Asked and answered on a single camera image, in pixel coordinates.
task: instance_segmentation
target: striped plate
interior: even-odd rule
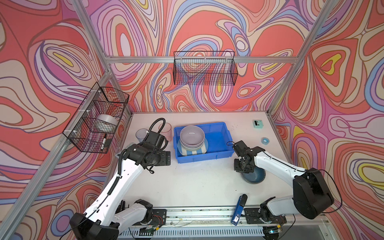
[[[181,142],[179,140],[178,143],[177,143],[177,149],[179,150],[179,152],[183,156],[191,156],[191,155],[204,154],[204,153],[207,152],[207,149],[208,149],[208,141],[205,138],[203,145],[201,145],[201,148],[199,148],[198,150],[195,150],[195,151],[188,151],[187,149],[185,149],[183,147],[183,145],[181,145]]]

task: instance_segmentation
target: lavender bowl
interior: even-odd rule
[[[204,139],[205,133],[198,126],[186,126],[180,132],[180,142],[186,148],[198,148],[203,145]]]

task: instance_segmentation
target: black wire basket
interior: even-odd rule
[[[128,104],[129,95],[127,93],[112,87],[98,87],[97,93],[74,128],[63,132],[81,152],[108,152]],[[110,119],[109,121],[104,121],[105,118],[102,118],[106,115]]]
[[[175,51],[175,85],[235,85],[234,51]]]

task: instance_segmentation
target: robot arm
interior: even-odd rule
[[[121,152],[114,177],[92,205],[83,214],[75,213],[72,216],[70,225],[78,240],[116,240],[119,231],[137,222],[144,225],[151,222],[152,204],[141,199],[130,208],[117,214],[115,212],[133,181],[144,169],[148,166],[170,165],[170,152],[163,151],[168,141],[160,134],[162,127],[158,133],[151,131],[160,120],[163,120],[164,126],[164,118],[156,120],[143,142]]]
[[[273,157],[261,147],[249,148],[243,141],[233,145],[240,159],[235,159],[237,172],[249,173],[257,168],[265,169],[293,188],[293,195],[270,198],[261,204],[262,217],[282,214],[302,214],[314,219],[334,202],[333,196],[319,170],[297,167]]]

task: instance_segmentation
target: swirly wall mural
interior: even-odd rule
[[[112,65],[129,106],[145,111],[264,111],[284,79],[290,64],[238,64],[243,66],[235,86],[175,85],[173,64]]]
[[[86,9],[109,56],[223,50],[236,56],[296,56],[322,5],[317,0],[94,0]],[[173,64],[111,67],[131,94],[133,111],[264,111],[290,64],[239,63],[235,86],[175,86]]]
[[[70,0],[0,1],[0,221],[103,73]],[[125,124],[108,154],[68,147],[13,239],[65,232],[100,193]]]
[[[109,56],[199,48],[296,56],[322,6],[321,0],[93,0],[86,9]]]
[[[273,114],[295,164],[334,176],[340,239],[384,239],[383,38],[383,1],[339,1]]]

